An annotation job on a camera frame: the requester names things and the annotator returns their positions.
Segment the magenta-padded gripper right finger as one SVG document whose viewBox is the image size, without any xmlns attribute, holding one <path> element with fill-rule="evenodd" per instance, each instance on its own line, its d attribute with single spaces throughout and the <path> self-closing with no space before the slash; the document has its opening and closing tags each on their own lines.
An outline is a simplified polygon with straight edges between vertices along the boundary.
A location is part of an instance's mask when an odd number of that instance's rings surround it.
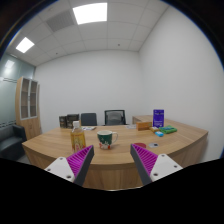
<svg viewBox="0 0 224 224">
<path fill-rule="evenodd" d="M 148 185 L 151 182 L 182 169 L 182 167 L 168 155 L 156 155 L 136 144 L 131 145 L 130 154 L 135 162 L 143 185 Z"/>
</svg>

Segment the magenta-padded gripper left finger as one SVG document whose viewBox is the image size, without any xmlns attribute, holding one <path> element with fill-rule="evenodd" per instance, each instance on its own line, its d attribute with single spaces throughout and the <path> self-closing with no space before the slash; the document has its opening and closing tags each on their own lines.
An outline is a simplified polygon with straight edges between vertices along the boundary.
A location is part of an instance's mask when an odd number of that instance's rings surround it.
<svg viewBox="0 0 224 224">
<path fill-rule="evenodd" d="M 67 158 L 58 157 L 46 168 L 46 171 L 82 186 L 93 157 L 94 146 L 90 145 Z"/>
</svg>

